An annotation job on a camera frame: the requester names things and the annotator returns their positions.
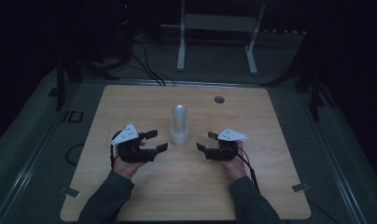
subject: gray carpet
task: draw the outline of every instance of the gray carpet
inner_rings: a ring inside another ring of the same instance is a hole
[[[302,40],[300,35],[259,35],[255,46],[259,73],[251,76],[243,48],[231,43],[205,46],[197,39],[192,40],[192,45],[188,42],[185,71],[177,72],[177,42],[170,38],[145,42],[149,65],[154,71],[167,75],[179,85],[200,82],[253,87],[284,74]],[[145,59],[140,45],[134,45],[133,53],[140,60]],[[131,61],[130,66],[139,67],[139,64]],[[40,83],[0,140],[0,205],[37,146],[44,146],[31,180],[23,194],[18,195],[5,223],[63,223],[59,214],[65,196],[58,190],[69,186],[75,171],[75,166],[66,161],[65,154],[70,147],[85,142],[104,87],[129,84],[136,79],[149,80],[146,73],[129,66],[113,73],[121,77],[119,81],[106,81],[84,72],[87,75],[81,84],[68,85],[69,101],[63,109],[84,112],[80,123],[63,122],[64,112],[54,111],[56,99],[48,97],[49,90],[55,87],[54,71]],[[377,223],[377,178],[349,125],[338,107],[328,104],[319,108],[320,122],[313,121],[308,115],[309,93],[296,93],[292,88],[294,83],[295,78],[292,78],[268,91],[300,181],[311,187],[305,194],[315,205],[310,203],[310,218],[288,222],[335,223],[329,215],[339,223],[353,223],[340,192],[341,186],[329,169],[325,139],[316,129],[320,125],[368,223]],[[48,130],[52,131],[49,136],[45,134]],[[72,161],[78,160],[80,150],[81,147],[73,149]]]

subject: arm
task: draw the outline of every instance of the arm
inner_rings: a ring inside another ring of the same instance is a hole
[[[89,198],[80,213],[77,224],[106,223],[119,213],[131,198],[131,178],[145,163],[128,163],[116,158],[113,170],[98,190]]]
[[[243,147],[241,141],[237,141],[237,145]],[[242,150],[238,150],[238,153],[243,156]],[[244,162],[239,157],[235,157],[221,164],[233,180],[230,194],[234,202],[237,223],[280,223],[275,210],[246,175]]]

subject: gray sleeve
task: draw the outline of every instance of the gray sleeve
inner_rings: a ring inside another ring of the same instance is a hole
[[[281,220],[268,201],[261,196],[248,176],[235,180],[230,185],[235,217],[242,223],[280,223]]]
[[[100,188],[89,198],[81,210],[77,224],[106,223],[131,198],[133,182],[110,171]]]

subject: hand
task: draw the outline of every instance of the hand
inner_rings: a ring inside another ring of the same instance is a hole
[[[115,159],[113,171],[119,175],[124,176],[127,179],[131,179],[133,178],[133,175],[136,173],[136,171],[145,164],[146,164],[145,162],[129,163],[129,162],[123,161],[120,157],[118,157]]]
[[[243,152],[241,150],[241,148],[243,148],[242,141],[236,141],[236,143],[238,146],[238,154],[243,156]],[[221,165],[227,171],[227,173],[229,173],[232,180],[237,180],[246,175],[246,171],[244,170],[244,161],[238,156],[235,156],[230,161],[222,161]]]

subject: round hole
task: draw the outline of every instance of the round hole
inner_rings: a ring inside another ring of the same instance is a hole
[[[224,97],[222,96],[216,96],[215,97],[215,102],[218,104],[223,104],[225,102]]]

